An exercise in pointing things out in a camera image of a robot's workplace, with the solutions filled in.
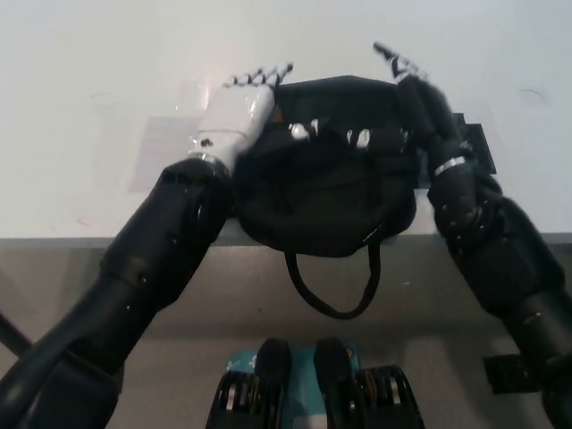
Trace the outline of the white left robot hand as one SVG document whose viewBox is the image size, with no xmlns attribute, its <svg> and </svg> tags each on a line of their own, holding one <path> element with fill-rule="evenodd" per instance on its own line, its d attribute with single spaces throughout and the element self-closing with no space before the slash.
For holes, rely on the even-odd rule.
<svg viewBox="0 0 572 429">
<path fill-rule="evenodd" d="M 292 63 L 280 63 L 227 79 L 209 96 L 188 157 L 219 164 L 232 174 L 263 133 L 276 91 L 292 70 Z"/>
</svg>

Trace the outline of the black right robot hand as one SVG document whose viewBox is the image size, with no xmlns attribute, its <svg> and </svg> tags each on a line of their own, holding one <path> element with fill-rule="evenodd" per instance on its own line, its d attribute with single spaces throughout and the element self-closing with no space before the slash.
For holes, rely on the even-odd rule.
<svg viewBox="0 0 572 429">
<path fill-rule="evenodd" d="M 459 179 L 474 174 L 472 153 L 464 140 L 449 102 L 423 68 L 380 41 L 374 52 L 389 67 L 399 103 L 402 124 L 413 142 L 427 155 L 432 178 Z"/>
</svg>

